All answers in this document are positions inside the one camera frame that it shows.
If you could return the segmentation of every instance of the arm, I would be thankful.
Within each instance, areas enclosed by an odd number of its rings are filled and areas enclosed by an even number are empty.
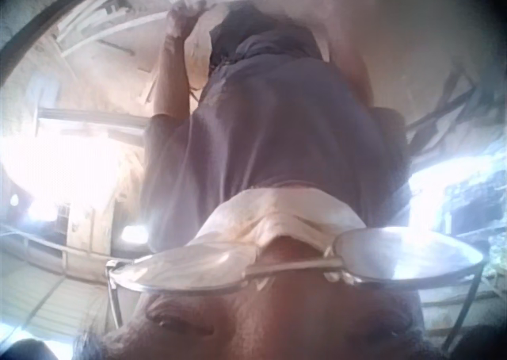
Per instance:
[[[167,14],[166,38],[158,61],[154,114],[166,114],[179,121],[190,115],[190,89],[184,46],[203,12],[203,3],[194,7],[178,3]]]
[[[190,115],[184,43],[180,37],[166,36],[158,60],[158,80],[154,94],[154,114],[167,114],[178,120],[184,120]]]
[[[373,90],[368,69],[355,47],[335,33],[329,33],[330,62],[345,76],[354,95],[367,107],[373,107]]]

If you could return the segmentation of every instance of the wooden beam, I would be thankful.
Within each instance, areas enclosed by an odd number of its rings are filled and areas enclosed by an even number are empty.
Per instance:
[[[95,0],[85,0],[82,3],[79,3],[68,15],[65,16],[64,19],[60,23],[58,23],[58,30],[62,32],[67,26],[87,7],[89,7]]]
[[[57,42],[62,41],[70,31],[74,29],[81,21],[87,19],[98,7],[102,6],[108,0],[95,0],[88,7],[86,7],[56,38]]]
[[[105,37],[112,35],[114,33],[118,33],[119,31],[123,31],[125,29],[131,29],[133,27],[137,27],[139,25],[145,25],[146,23],[150,23],[152,21],[160,21],[162,19],[166,19],[167,12],[161,12],[161,13],[153,13],[151,15],[147,15],[145,17],[138,17],[137,19],[132,19],[131,21],[126,21],[125,23],[121,23],[119,25],[115,25],[109,29],[105,29],[104,31],[100,31],[99,33],[96,33],[95,35],[92,35],[84,40],[81,40],[76,45],[73,45],[72,47],[62,51],[62,56],[68,56],[72,52],[80,49],[81,47],[99,39],[104,39]]]

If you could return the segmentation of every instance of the bright light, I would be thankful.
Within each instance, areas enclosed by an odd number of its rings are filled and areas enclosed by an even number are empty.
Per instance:
[[[29,208],[29,217],[33,221],[55,221],[58,209],[50,202],[35,200]]]
[[[142,225],[128,225],[121,233],[121,239],[127,243],[143,245],[148,242],[148,232]]]
[[[120,176],[120,149],[106,138],[11,136],[0,140],[10,178],[35,199],[104,210]]]
[[[409,226],[434,230],[445,200],[445,189],[475,175],[491,172],[489,156],[451,159],[413,174],[409,180],[412,189]]]
[[[13,206],[13,207],[17,207],[19,205],[19,197],[14,194],[11,198],[10,198],[10,204]]]

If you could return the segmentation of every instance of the face mask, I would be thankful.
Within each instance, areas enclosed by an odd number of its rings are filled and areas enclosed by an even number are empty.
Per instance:
[[[288,236],[324,252],[337,235],[365,228],[342,201],[314,188],[246,190],[222,203],[189,243],[249,243]]]

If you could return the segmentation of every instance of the white cloth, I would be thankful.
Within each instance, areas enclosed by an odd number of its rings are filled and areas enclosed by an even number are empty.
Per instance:
[[[249,243],[260,249],[275,238],[292,237],[324,252],[337,235],[365,228],[344,202],[314,188],[260,188],[222,203],[189,245]]]

